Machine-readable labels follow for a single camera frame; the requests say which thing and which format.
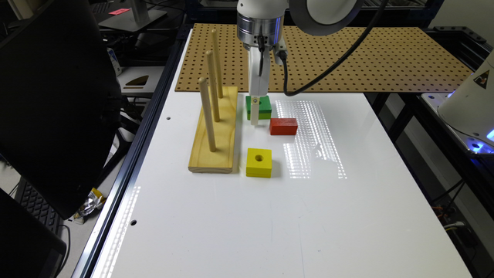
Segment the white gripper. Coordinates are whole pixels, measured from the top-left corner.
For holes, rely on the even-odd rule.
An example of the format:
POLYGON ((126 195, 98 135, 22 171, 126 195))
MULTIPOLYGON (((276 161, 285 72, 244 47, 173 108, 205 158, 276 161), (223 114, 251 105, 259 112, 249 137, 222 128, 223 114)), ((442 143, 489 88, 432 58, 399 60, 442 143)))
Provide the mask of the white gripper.
POLYGON ((251 125, 259 122, 259 98, 265 97, 269 92, 269 74, 271 54, 274 55, 275 63, 282 65, 279 52, 284 52, 281 45, 267 46, 262 52, 257 46, 250 46, 248 49, 249 65, 249 95, 251 97, 251 125))

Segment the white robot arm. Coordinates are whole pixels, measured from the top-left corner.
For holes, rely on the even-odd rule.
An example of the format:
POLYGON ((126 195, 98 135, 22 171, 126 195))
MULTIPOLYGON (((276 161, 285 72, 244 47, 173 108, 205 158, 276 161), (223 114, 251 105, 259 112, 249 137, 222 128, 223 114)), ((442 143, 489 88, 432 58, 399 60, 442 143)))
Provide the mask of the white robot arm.
POLYGON ((357 16, 361 0, 240 0, 237 36, 249 53, 251 124, 259 121, 260 98, 268 93, 270 53, 280 50, 283 19, 288 11, 299 29, 326 36, 346 27, 357 16))

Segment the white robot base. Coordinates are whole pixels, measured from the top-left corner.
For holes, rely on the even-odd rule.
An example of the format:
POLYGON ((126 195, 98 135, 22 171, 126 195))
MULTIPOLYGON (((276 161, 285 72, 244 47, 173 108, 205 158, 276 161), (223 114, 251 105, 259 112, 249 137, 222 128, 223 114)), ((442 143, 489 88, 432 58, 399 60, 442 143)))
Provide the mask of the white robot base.
POLYGON ((421 98, 469 154, 493 154, 493 54, 451 93, 421 98))

